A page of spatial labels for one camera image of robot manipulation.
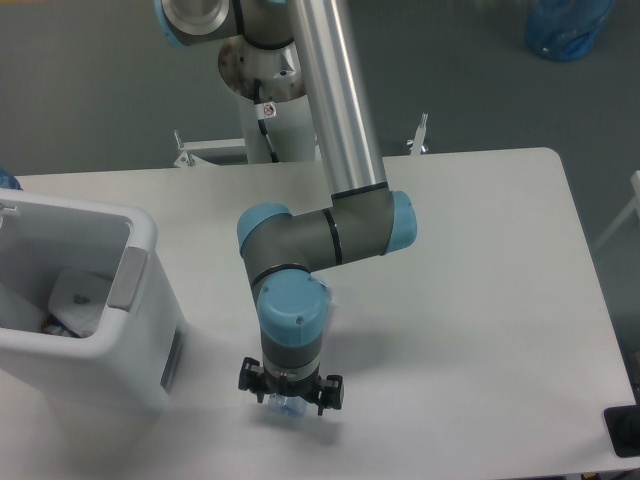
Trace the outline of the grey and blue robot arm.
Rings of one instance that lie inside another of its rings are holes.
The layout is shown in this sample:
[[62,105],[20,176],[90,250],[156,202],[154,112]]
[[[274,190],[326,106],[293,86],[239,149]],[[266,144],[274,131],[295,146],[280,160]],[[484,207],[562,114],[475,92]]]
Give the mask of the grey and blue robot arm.
[[[332,298],[318,273],[410,246],[417,220],[409,197],[389,187],[343,1],[158,1],[176,46],[221,44],[219,77],[238,101],[247,160],[285,168],[308,162],[303,182],[278,188],[237,223],[239,252],[256,309],[262,353],[246,358],[239,387],[299,416],[343,405],[344,381],[321,374]],[[298,201],[288,207],[289,198]]]

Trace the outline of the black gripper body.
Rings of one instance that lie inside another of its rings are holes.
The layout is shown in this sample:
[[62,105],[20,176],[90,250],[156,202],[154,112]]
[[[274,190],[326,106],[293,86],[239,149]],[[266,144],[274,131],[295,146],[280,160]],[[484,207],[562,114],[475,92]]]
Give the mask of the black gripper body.
[[318,400],[320,387],[318,383],[319,369],[316,368],[309,376],[298,380],[290,380],[286,376],[273,376],[267,369],[263,372],[263,391],[259,399],[278,394],[284,397],[300,397],[304,400]]

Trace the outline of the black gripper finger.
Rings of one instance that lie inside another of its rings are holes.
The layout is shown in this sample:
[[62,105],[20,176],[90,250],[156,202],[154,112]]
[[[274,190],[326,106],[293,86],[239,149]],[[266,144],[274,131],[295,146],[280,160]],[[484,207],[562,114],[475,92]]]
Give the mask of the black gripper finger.
[[238,388],[241,391],[249,391],[254,394],[259,404],[264,401],[265,396],[268,394],[268,385],[264,367],[258,360],[252,357],[243,359],[239,373]]
[[344,401],[344,379],[341,375],[318,376],[314,382],[312,396],[317,406],[317,415],[322,416],[325,410],[341,410]]

